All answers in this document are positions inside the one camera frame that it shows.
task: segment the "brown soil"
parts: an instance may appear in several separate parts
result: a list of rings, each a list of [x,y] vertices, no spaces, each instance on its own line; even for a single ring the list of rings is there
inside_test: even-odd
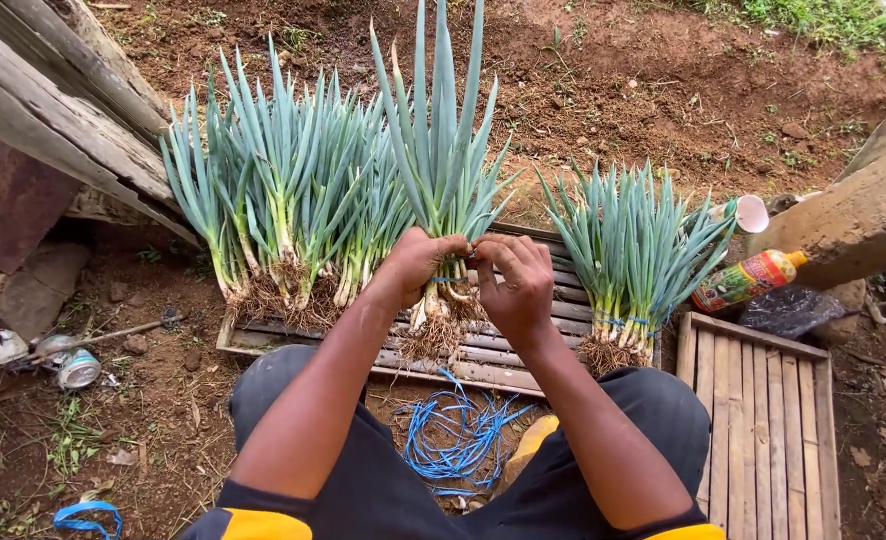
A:
[[[287,27],[313,33],[302,47],[291,47],[295,61],[288,67],[300,80],[312,83],[320,68],[339,67],[344,87],[359,83],[368,91],[375,87],[369,18],[376,19],[384,48],[396,36],[406,51],[413,39],[413,2],[131,4],[95,11],[146,79],[173,100],[218,66],[220,47],[239,46],[251,78],[265,73],[270,30],[278,43]],[[649,157],[678,169],[678,186],[712,188],[719,199],[820,190],[886,117],[886,61],[875,55],[844,65],[793,36],[771,37],[686,10],[643,9],[625,0],[572,5],[569,11],[564,0],[487,6],[483,90],[498,75],[493,137],[513,135],[514,152],[504,165],[509,173],[538,166],[548,177],[570,155],[581,167],[596,157],[628,164]],[[449,6],[462,70],[472,5],[454,0]],[[559,55],[545,50],[554,25],[563,38]],[[405,54],[402,60],[409,65]],[[808,138],[783,133],[793,122]],[[505,218],[545,227],[535,174],[524,173],[517,189]],[[36,390],[0,403],[0,516],[8,518],[8,536],[55,534],[48,527],[55,509],[114,480],[100,498],[120,508],[124,537],[172,537],[211,505],[232,463],[233,432],[223,405],[249,360],[213,350],[224,309],[215,281],[204,275],[198,282],[196,269],[205,265],[158,230],[97,233],[81,292],[66,305],[66,326],[120,330],[157,319],[166,305],[190,317],[174,330],[147,334],[143,355],[125,352],[122,342],[93,348],[121,386],[77,394],[81,411],[71,416],[94,434],[76,435],[72,444],[96,450],[79,472],[63,475],[58,460],[46,458],[57,443],[53,419],[68,418],[69,403],[49,380],[41,377]],[[113,282],[126,284],[127,296],[142,302],[110,301]],[[886,326],[863,330],[853,347],[886,361]],[[880,370],[843,351],[834,350],[833,361],[844,537],[878,538],[886,534],[886,442],[879,435],[886,426],[886,387],[876,383]],[[434,389],[375,378],[367,406],[399,436],[404,418],[393,411]],[[505,430],[507,448],[539,412]],[[104,431],[113,433],[101,441]],[[107,463],[113,447],[133,453],[137,463]],[[857,466],[850,447],[866,451],[870,464]],[[451,509],[453,499],[444,505]]]

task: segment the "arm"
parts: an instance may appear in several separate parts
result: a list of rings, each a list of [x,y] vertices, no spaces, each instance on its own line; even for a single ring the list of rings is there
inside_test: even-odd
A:
[[[559,416],[580,472],[606,520],[628,531],[692,508],[676,472],[600,389],[552,324],[548,249],[526,236],[497,234],[473,244],[480,260],[483,307]],[[497,283],[494,264],[504,282]]]
[[[270,493],[315,498],[346,442],[359,391],[397,312],[419,300],[445,256],[468,251],[460,234],[428,238],[419,228],[408,230],[259,421],[230,478]]]

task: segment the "yellow boot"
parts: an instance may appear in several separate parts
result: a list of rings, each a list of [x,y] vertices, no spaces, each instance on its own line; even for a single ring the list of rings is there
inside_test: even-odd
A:
[[[503,465],[502,474],[499,475],[499,484],[496,491],[493,492],[493,497],[506,491],[506,488],[516,480],[529,460],[533,459],[533,455],[543,444],[546,436],[555,432],[559,424],[560,420],[556,418],[555,414],[547,414],[526,430],[520,439],[519,446],[513,452],[513,456]]]

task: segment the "bottle label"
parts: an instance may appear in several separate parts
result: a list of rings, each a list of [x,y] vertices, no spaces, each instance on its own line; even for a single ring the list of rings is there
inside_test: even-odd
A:
[[[704,278],[693,291],[693,300],[706,312],[742,302],[786,285],[786,275],[790,273],[786,265],[792,268],[789,261],[777,263],[769,253],[761,252]]]

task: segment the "wooden pallet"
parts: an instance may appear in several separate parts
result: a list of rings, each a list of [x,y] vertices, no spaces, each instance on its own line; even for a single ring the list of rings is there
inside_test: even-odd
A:
[[[555,232],[500,223],[494,224],[491,230],[510,235],[528,235],[533,240],[548,246],[553,255],[569,258],[566,246]],[[579,277],[573,273],[572,267],[568,264],[555,262],[553,277],[556,299],[552,306],[552,321],[560,330],[567,345],[576,347],[582,340],[582,335],[590,330],[593,321],[593,313],[588,303],[589,297],[582,288]],[[405,331],[408,323],[408,310],[401,311],[394,330]],[[228,313],[223,319],[216,348],[229,353],[258,357],[287,343],[317,344],[322,338],[320,332],[287,326],[279,320],[237,321]],[[657,367],[659,367],[658,343],[657,341],[657,352],[653,359]],[[509,342],[491,324],[487,323],[478,328],[476,333],[469,334],[460,345],[456,359],[450,361],[445,358],[436,361],[401,360],[397,353],[400,344],[401,338],[390,336],[379,352],[371,371],[448,384],[449,380],[437,372],[438,366],[444,364],[454,377],[470,387],[544,397],[540,387],[533,380],[533,376],[525,370]]]
[[[730,540],[838,540],[825,350],[687,313],[677,376],[713,419],[696,500]]]

